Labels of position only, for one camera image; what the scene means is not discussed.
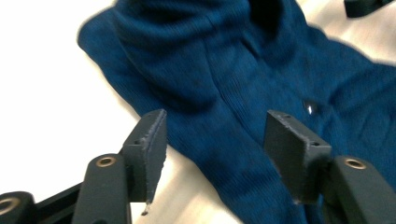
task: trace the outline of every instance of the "black object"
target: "black object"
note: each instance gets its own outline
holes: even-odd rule
[[[346,15],[349,18],[366,16],[393,0],[344,0]]]
[[[270,110],[264,149],[297,203],[323,196],[327,223],[396,223],[396,194],[368,161],[331,158],[331,146],[291,115]]]
[[[0,223],[131,223],[130,202],[151,203],[154,198],[166,136],[166,112],[147,113],[119,154],[89,163],[83,183],[40,203],[28,192],[0,195]]]

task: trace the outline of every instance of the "knit fabric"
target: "knit fabric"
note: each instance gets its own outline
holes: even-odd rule
[[[78,44],[139,115],[167,110],[169,144],[246,223],[321,222],[293,203],[262,149],[268,109],[396,188],[396,68],[329,40],[293,0],[119,0]]]

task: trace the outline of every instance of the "blue sweater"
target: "blue sweater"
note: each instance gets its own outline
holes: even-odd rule
[[[262,150],[268,109],[396,188],[396,68],[329,40],[293,0],[119,0],[78,43],[138,114],[167,110],[169,144],[246,223],[322,221],[292,202]]]

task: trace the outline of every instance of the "white surface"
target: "white surface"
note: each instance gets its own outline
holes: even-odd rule
[[[396,4],[347,20],[342,0],[300,0],[309,21],[370,57],[396,64]],[[0,3],[0,194],[37,202],[82,181],[88,162],[116,153],[138,116],[76,44],[79,26],[109,0]],[[134,223],[238,223],[196,166],[167,150],[150,213]]]

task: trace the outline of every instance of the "blue fabric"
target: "blue fabric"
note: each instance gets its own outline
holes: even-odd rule
[[[370,161],[396,188],[396,68],[309,27],[293,0],[119,0],[78,43],[138,114],[168,111],[170,145],[246,223],[320,222],[262,150],[268,109],[292,114],[334,156]]]

